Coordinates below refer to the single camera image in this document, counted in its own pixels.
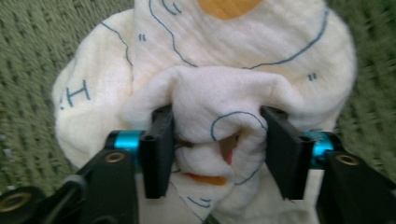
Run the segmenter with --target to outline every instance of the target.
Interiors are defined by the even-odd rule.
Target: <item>printed mark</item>
[[[241,115],[241,114],[253,117],[255,120],[257,120],[260,123],[262,128],[267,132],[267,128],[264,126],[264,124],[254,114],[248,113],[248,112],[245,112],[245,111],[234,111],[232,113],[220,116],[217,119],[215,119],[215,121],[213,121],[212,125],[210,126],[210,136],[212,137],[213,141],[214,142],[218,141],[218,138],[215,136],[215,126],[216,126],[217,122],[219,122],[222,119],[226,119],[226,118],[228,118],[228,117],[230,117],[232,115]]]
[[[120,39],[120,41],[122,42],[122,44],[125,45],[125,47],[126,47],[126,48],[125,48],[125,58],[126,58],[126,61],[128,61],[128,64],[132,65],[132,62],[131,62],[131,60],[129,59],[129,56],[128,56],[129,46],[128,46],[128,44],[122,39],[122,36],[121,36],[120,32],[118,32],[118,31],[116,31],[115,29],[109,27],[109,26],[108,26],[107,24],[105,24],[104,22],[101,22],[101,24],[102,24],[103,26],[105,26],[108,30],[114,32],[114,33],[119,37],[119,39]]]
[[[174,15],[174,16],[176,16],[177,14],[181,14],[181,10],[176,6],[175,3],[173,3],[172,6],[174,7],[174,9],[175,9],[176,12],[173,11],[173,10],[171,10],[171,9],[169,8],[169,6],[167,6],[167,5],[165,4],[165,1],[163,0],[163,7],[166,9],[166,11],[168,11],[170,14],[172,14],[172,15]]]
[[[178,193],[177,187],[176,187],[172,182],[170,182],[170,181],[169,181],[169,184],[170,184],[172,187],[174,187],[174,189],[175,189],[175,191],[176,191],[176,193],[177,193],[177,195],[178,195],[178,198],[181,199],[181,201],[183,201],[183,203],[187,205],[186,200],[184,200],[183,197],[181,197],[180,194]],[[190,209],[190,211],[191,211],[196,217],[198,217],[198,219],[199,219],[201,222],[204,222],[204,221],[205,221],[203,218],[199,217],[198,214],[196,214],[192,209]]]
[[[85,80],[82,80],[82,88],[77,90],[77,91],[71,92],[68,87],[66,88],[67,103],[69,103],[70,107],[75,106],[73,104],[73,100],[72,100],[73,97],[75,97],[77,95],[80,95],[82,93],[85,95],[87,100],[91,100],[90,93],[89,93],[88,88],[87,88],[87,82]]]
[[[186,63],[186,64],[188,64],[189,66],[192,66],[192,67],[198,67],[198,65],[195,64],[194,62],[191,62],[190,60],[187,60],[187,57],[185,56],[185,54],[183,52],[181,52],[179,49],[177,49],[177,43],[176,43],[176,38],[175,38],[174,33],[169,29],[169,27],[167,25],[165,25],[165,23],[163,23],[162,20],[160,20],[160,18],[158,18],[156,16],[156,13],[154,13],[154,11],[153,11],[152,1],[153,0],[148,0],[148,8],[149,8],[150,14],[171,36],[171,38],[172,38],[172,48],[173,48],[174,52],[178,55],[178,57],[184,63]],[[176,16],[176,12],[170,10],[169,7],[165,4],[164,0],[163,0],[163,7],[165,7],[165,9],[170,14]],[[242,68],[244,68],[244,69],[255,69],[255,68],[261,67],[261,66],[279,65],[279,64],[288,63],[290,61],[293,61],[295,58],[299,57],[300,55],[302,55],[303,53],[305,53],[306,51],[311,49],[324,36],[325,31],[327,29],[327,25],[328,25],[329,14],[330,14],[330,11],[328,9],[326,9],[324,11],[322,23],[321,23],[320,29],[318,31],[318,34],[309,43],[307,43],[307,45],[305,47],[303,47],[302,49],[298,50],[297,52],[291,54],[288,58],[280,60],[278,62],[259,63],[259,64],[256,64],[256,65],[253,65],[253,66],[242,67]]]
[[[234,185],[236,185],[236,186],[244,185],[244,184],[247,183],[251,178],[253,178],[253,176],[254,176],[258,171],[259,171],[259,170],[256,170],[255,172],[253,172],[253,173],[251,174],[250,177],[248,177],[248,178],[242,180],[242,181],[239,182],[239,183],[234,183]]]
[[[317,74],[314,73],[314,74],[308,75],[308,79],[309,79],[310,81],[314,81],[314,79],[317,79]]]
[[[210,202],[212,202],[212,200],[210,200],[210,199],[202,199],[202,198],[200,198],[200,202],[196,202],[195,200],[193,200],[190,197],[187,197],[187,199],[190,202],[195,203],[196,205],[198,205],[200,207],[203,207],[203,208],[209,208],[210,207]]]
[[[139,41],[146,41],[146,35],[139,35]]]

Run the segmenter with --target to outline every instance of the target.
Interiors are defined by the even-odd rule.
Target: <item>blue line drawing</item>
[[[178,9],[178,7],[176,6],[176,4],[175,4],[175,3],[173,3],[173,6],[174,6],[175,10],[176,10],[178,13],[181,13],[181,10],[180,10],[180,9]]]
[[[256,119],[256,120],[260,123],[260,125],[262,126],[262,128],[263,128],[265,131],[267,131],[267,128],[264,126],[264,124],[262,124],[262,122],[261,122],[254,114],[251,114],[251,113],[245,112],[245,111],[234,111],[234,112],[232,112],[232,113],[229,113],[229,114],[220,116],[220,117],[218,117],[217,119],[215,119],[215,121],[213,121],[213,123],[212,123],[212,125],[211,125],[211,127],[210,127],[210,136],[212,137],[213,141],[215,141],[215,142],[218,141],[218,138],[215,136],[215,125],[216,125],[216,123],[217,123],[219,120],[221,120],[221,119],[228,118],[228,117],[230,117],[231,115],[235,115],[235,114],[245,114],[245,115],[250,115],[250,116],[252,116],[254,119]]]
[[[171,11],[164,3],[163,0],[163,7],[165,7],[166,10],[168,10],[171,14],[176,15],[175,12]],[[148,1],[148,8],[149,11],[151,13],[151,16],[163,27],[165,28],[165,30],[171,35],[172,38],[172,47],[174,52],[178,55],[178,57],[186,64],[192,66],[192,67],[197,67],[198,65],[196,65],[193,62],[189,62],[188,60],[186,60],[186,58],[183,56],[183,54],[177,49],[177,44],[176,44],[176,38],[175,35],[172,33],[172,31],[157,17],[154,15],[153,10],[152,10],[152,0]],[[288,63],[292,60],[294,60],[295,58],[297,58],[298,56],[300,56],[301,54],[305,53],[307,50],[311,49],[312,46],[314,46],[324,35],[327,25],[328,25],[328,16],[329,16],[329,10],[325,9],[324,10],[324,15],[323,15],[323,19],[322,19],[322,24],[320,27],[320,30],[317,34],[317,36],[312,39],[304,48],[300,49],[299,51],[297,51],[296,53],[292,54],[291,56],[289,56],[289,58],[278,61],[278,62],[273,62],[273,63],[259,63],[250,67],[242,67],[244,69],[255,69],[257,67],[261,67],[261,66],[270,66],[270,65],[278,65],[278,64],[282,64],[282,63]]]
[[[205,202],[205,203],[210,203],[210,202],[212,202],[212,200],[210,200],[210,199],[203,199],[203,198],[200,198],[199,200],[201,200],[201,201],[203,201],[203,202]]]
[[[128,44],[122,39],[121,34],[120,34],[118,31],[116,31],[116,30],[114,30],[113,28],[111,28],[111,27],[109,27],[108,25],[106,25],[104,22],[101,22],[101,24],[102,24],[103,26],[105,26],[108,30],[110,30],[110,31],[112,31],[112,32],[114,32],[114,33],[116,33],[116,34],[119,36],[119,39],[122,41],[122,43],[123,43],[123,44],[125,45],[125,47],[126,47],[126,50],[125,50],[126,61],[128,61],[128,64],[130,64],[131,66],[133,66],[133,64],[131,63],[131,60],[129,59],[129,56],[128,56],[129,46],[128,46]]]
[[[82,88],[78,91],[70,92],[70,89],[66,87],[67,102],[69,103],[70,107],[74,106],[72,102],[72,97],[82,92],[85,92],[85,97],[87,97],[87,100],[91,100],[90,94],[87,89],[87,83],[85,80],[82,80]]]
[[[311,42],[309,42],[308,45],[305,46],[305,48],[300,49],[297,53],[291,55],[288,59],[285,59],[285,60],[282,60],[279,62],[275,62],[275,63],[260,63],[255,66],[252,66],[252,67],[244,67],[244,68],[254,69],[254,68],[257,68],[260,66],[288,63],[288,62],[294,60],[295,58],[297,58],[298,56],[300,56],[301,54],[303,54],[304,52],[309,50],[312,46],[314,46],[323,37],[324,32],[326,31],[326,27],[327,27],[328,16],[329,16],[329,10],[326,10],[324,12],[323,22],[322,22],[322,25],[321,25],[318,35],[313,40],[311,40]]]
[[[258,171],[259,171],[259,170],[256,170],[255,172],[253,172],[253,173],[251,174],[250,177],[244,179],[243,181],[241,181],[241,182],[239,182],[239,183],[234,183],[234,185],[236,185],[236,186],[241,186],[241,185],[245,184],[245,183],[248,182],[251,178],[253,178],[253,176],[254,176]]]
[[[190,197],[187,197],[187,199],[188,199],[190,202],[195,203],[196,205],[198,205],[198,206],[200,206],[200,207],[203,207],[203,208],[209,208],[209,207],[210,207],[210,203],[208,203],[208,204],[201,204],[201,203],[196,202],[195,200],[193,200],[193,199],[190,198]]]
[[[183,201],[183,203],[187,205],[186,201],[178,194],[177,187],[176,187],[172,182],[170,182],[170,181],[169,181],[169,184],[172,185],[172,187],[174,187],[174,189],[175,189],[175,191],[176,191],[178,197],[181,199],[181,201]],[[198,216],[194,211],[192,211],[191,209],[190,209],[190,211],[191,211],[196,217],[198,217],[199,220],[200,220],[201,222],[204,222],[204,219],[203,219],[203,218],[199,217],[199,216]]]
[[[152,0],[149,0],[149,1],[148,1],[149,12],[151,13],[151,16],[154,17],[154,19],[155,19],[161,26],[163,26],[163,28],[165,28],[166,31],[172,36],[172,48],[173,48],[173,50],[175,51],[175,53],[180,57],[180,59],[181,59],[183,62],[185,62],[185,63],[188,64],[189,66],[197,67],[197,65],[195,65],[195,64],[193,64],[193,63],[190,63],[190,62],[188,62],[186,59],[184,59],[184,57],[183,57],[183,56],[180,54],[180,52],[177,50],[174,34],[165,26],[165,24],[163,24],[163,23],[160,21],[160,19],[158,19],[158,18],[154,15],[154,13],[152,12],[151,2],[152,2]]]
[[[176,16],[176,12],[172,11],[171,9],[169,9],[169,7],[165,4],[165,0],[163,0],[163,7],[166,9],[166,11],[168,11],[170,14]]]

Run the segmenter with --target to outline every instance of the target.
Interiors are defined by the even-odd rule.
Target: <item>white fabric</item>
[[[150,113],[172,104],[175,136],[191,147],[177,149],[165,198],[145,199],[136,177],[141,223],[202,223],[210,213],[220,223],[317,222],[320,174],[306,200],[281,199],[263,165],[271,127],[259,108],[288,112],[302,131],[331,131],[355,78],[352,41],[321,0],[257,2],[224,20],[205,0],[135,1],[87,36],[55,82],[57,138],[78,167],[112,130],[146,130]],[[226,160],[219,141],[234,134]]]

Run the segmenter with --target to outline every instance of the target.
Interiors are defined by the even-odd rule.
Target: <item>brass ring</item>
[[[18,192],[15,194],[11,194],[0,202],[0,212],[9,212],[17,208],[20,208],[24,204],[29,202],[31,197],[32,194],[28,192]],[[15,199],[18,199],[18,201],[16,203],[13,203],[12,200]]]
[[[106,156],[106,161],[113,163],[113,162],[118,162],[118,161],[122,161],[125,158],[125,155],[123,153],[120,152],[113,152],[111,154],[108,154]]]
[[[350,156],[338,155],[336,159],[346,165],[359,165],[359,161]]]

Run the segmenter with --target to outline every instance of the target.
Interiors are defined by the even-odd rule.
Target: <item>blue metal part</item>
[[[323,132],[305,132],[304,135],[315,140],[312,150],[311,169],[324,169],[326,153],[334,151],[332,140]]]
[[[114,148],[130,151],[134,156],[134,167],[140,167],[138,159],[139,141],[143,131],[125,130],[117,134]]]

